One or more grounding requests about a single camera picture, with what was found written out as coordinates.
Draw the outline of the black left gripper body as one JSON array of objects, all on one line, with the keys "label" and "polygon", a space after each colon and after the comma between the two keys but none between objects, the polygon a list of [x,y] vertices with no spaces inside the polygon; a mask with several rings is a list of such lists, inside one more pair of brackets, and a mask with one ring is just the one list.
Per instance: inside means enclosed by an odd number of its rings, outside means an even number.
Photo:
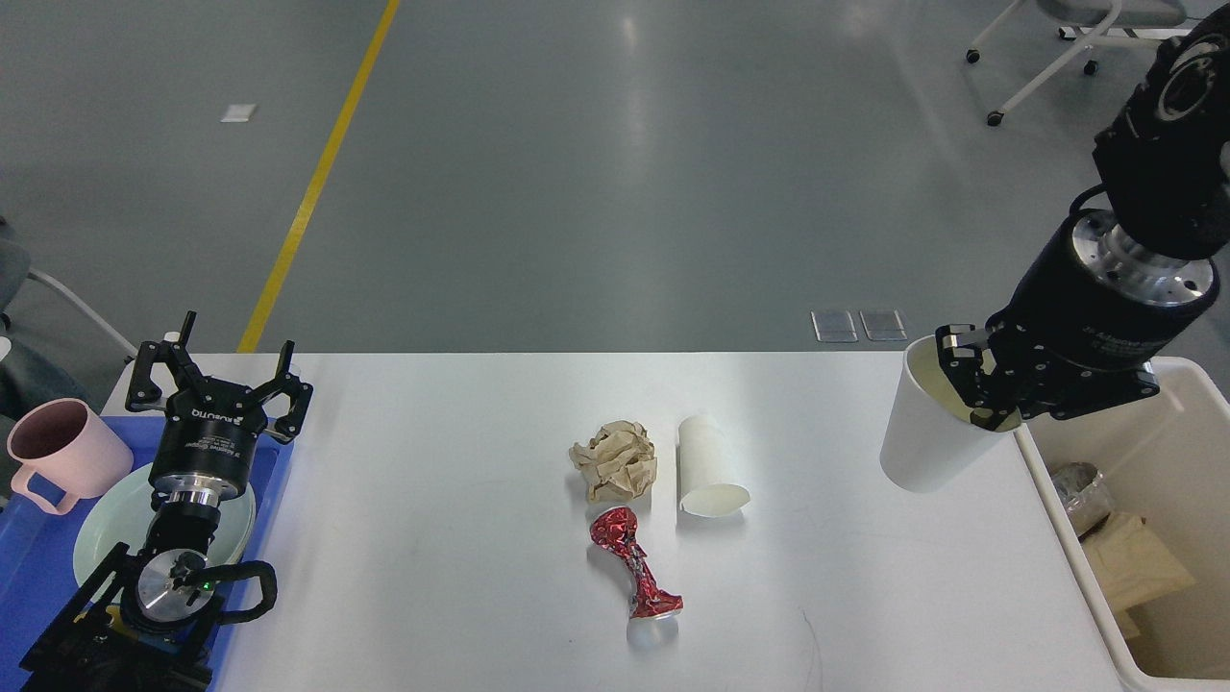
[{"label": "black left gripper body", "polygon": [[171,395],[150,486],[167,497],[188,486],[210,487],[223,501],[245,495],[264,428],[264,413],[246,395],[247,385],[223,381]]}]

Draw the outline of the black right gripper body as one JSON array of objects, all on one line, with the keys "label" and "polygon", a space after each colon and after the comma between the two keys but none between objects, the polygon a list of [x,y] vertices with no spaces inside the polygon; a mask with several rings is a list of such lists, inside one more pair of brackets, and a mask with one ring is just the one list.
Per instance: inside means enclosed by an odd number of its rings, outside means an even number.
[{"label": "black right gripper body", "polygon": [[1112,211],[1082,210],[988,320],[988,343],[1007,369],[1042,354],[1079,371],[1128,371],[1188,329],[1220,289],[1212,259],[1151,256]]}]

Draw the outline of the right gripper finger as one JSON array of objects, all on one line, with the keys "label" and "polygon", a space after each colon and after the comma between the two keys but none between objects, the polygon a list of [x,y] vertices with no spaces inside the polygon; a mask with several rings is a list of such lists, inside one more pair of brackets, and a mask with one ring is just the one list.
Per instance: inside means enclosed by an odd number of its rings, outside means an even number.
[{"label": "right gripper finger", "polygon": [[1149,363],[1128,371],[1098,372],[1053,368],[1049,376],[1021,403],[1025,420],[1050,415],[1055,420],[1076,419],[1107,408],[1125,406],[1159,395],[1160,385]]},{"label": "right gripper finger", "polygon": [[968,408],[966,422],[984,431],[1011,431],[1026,422],[1021,404],[1023,380],[1014,371],[1005,343],[993,350],[993,340],[1018,336],[1018,324],[941,324],[936,329],[937,363],[950,386]]}]

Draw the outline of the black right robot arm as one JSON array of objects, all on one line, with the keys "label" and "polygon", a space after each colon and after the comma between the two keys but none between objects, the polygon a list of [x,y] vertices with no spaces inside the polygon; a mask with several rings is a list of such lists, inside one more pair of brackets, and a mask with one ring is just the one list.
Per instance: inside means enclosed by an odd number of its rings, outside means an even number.
[{"label": "black right robot arm", "polygon": [[1228,9],[1160,43],[1093,147],[1098,184],[984,327],[936,329],[972,425],[1155,397],[1150,361],[1212,307],[1228,245]]}]

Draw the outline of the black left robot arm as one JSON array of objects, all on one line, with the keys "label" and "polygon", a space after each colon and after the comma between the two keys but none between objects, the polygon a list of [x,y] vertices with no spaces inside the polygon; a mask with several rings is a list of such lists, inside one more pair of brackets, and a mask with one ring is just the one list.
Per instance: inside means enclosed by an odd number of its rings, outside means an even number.
[{"label": "black left robot arm", "polygon": [[205,691],[208,640],[273,608],[268,562],[212,559],[230,508],[250,499],[258,444],[293,442],[312,386],[294,372],[287,340],[260,385],[204,374],[178,332],[141,342],[125,395],[130,412],[157,411],[165,425],[148,472],[153,517],[133,548],[119,540],[101,557],[18,666],[26,691]]}]

